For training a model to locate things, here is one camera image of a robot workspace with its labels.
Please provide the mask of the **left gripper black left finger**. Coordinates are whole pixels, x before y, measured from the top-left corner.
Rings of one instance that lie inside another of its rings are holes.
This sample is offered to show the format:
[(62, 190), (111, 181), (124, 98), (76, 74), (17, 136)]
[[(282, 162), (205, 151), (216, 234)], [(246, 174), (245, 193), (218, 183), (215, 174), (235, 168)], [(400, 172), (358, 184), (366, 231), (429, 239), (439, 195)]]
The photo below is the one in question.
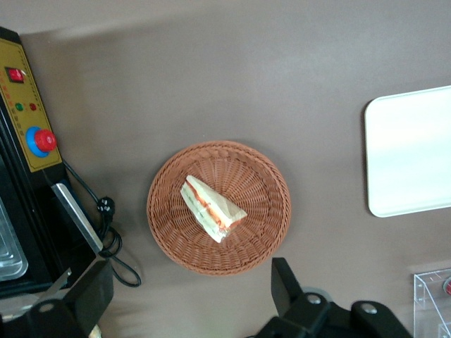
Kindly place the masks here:
[(113, 298), (113, 272), (97, 261), (62, 299), (46, 299), (30, 310), (31, 337), (88, 337)]

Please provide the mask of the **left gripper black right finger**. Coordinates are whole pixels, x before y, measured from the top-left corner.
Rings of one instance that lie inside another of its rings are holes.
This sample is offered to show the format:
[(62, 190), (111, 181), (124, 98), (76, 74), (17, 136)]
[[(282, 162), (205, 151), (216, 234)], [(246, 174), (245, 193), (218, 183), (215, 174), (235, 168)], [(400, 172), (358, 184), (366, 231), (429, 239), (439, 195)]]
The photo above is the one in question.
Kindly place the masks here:
[(278, 316), (300, 327), (322, 327), (330, 304), (316, 289), (304, 291), (285, 258), (271, 262), (271, 295)]

